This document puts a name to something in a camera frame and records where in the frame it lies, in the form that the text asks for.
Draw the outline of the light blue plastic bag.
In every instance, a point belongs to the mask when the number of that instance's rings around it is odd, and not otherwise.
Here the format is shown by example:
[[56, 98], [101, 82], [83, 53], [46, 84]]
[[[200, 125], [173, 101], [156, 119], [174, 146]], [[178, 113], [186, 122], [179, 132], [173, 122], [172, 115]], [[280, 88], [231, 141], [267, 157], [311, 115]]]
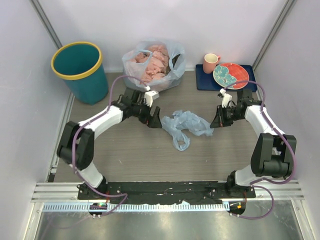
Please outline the light blue plastic bag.
[[183, 133], [183, 130], [188, 130], [195, 136], [207, 137], [212, 136], [214, 132], [208, 121], [189, 110], [174, 111], [172, 117], [164, 116], [160, 121], [162, 129], [172, 137], [172, 145], [180, 152], [190, 146], [190, 138]]

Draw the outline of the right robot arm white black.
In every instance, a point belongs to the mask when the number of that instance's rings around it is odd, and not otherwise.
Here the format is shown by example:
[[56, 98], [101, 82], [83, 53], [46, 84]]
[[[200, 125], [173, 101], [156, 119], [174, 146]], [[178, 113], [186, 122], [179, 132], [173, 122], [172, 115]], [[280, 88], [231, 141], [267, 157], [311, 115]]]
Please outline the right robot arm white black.
[[230, 173], [225, 184], [226, 193], [236, 198], [260, 181], [273, 184], [277, 179], [280, 184], [290, 181], [296, 163], [296, 138], [277, 128], [269, 118], [264, 102], [254, 99], [251, 91], [238, 91], [237, 101], [233, 101], [223, 88], [218, 96], [222, 102], [216, 107], [210, 128], [230, 127], [235, 121], [245, 120], [257, 135], [250, 164]]

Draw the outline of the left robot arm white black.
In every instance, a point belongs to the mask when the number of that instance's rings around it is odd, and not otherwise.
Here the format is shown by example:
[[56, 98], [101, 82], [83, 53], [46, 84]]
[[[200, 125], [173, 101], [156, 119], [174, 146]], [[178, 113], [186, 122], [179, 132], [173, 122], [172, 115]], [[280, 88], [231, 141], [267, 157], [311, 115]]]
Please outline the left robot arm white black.
[[89, 187], [89, 194], [93, 198], [102, 199], [108, 188], [106, 178], [93, 163], [96, 138], [130, 117], [138, 118], [151, 129], [162, 128], [160, 107], [152, 108], [154, 100], [159, 96], [155, 90], [141, 92], [126, 88], [124, 94], [96, 115], [65, 124], [56, 154]]

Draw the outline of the teal trash bin yellow rim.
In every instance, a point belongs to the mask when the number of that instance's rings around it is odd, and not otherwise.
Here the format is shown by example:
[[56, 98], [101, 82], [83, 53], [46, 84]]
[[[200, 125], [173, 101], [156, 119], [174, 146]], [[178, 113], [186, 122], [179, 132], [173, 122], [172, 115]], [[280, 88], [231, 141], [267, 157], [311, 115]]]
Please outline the teal trash bin yellow rim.
[[64, 45], [53, 55], [50, 65], [78, 101], [94, 105], [107, 96], [103, 54], [96, 44], [77, 41]]

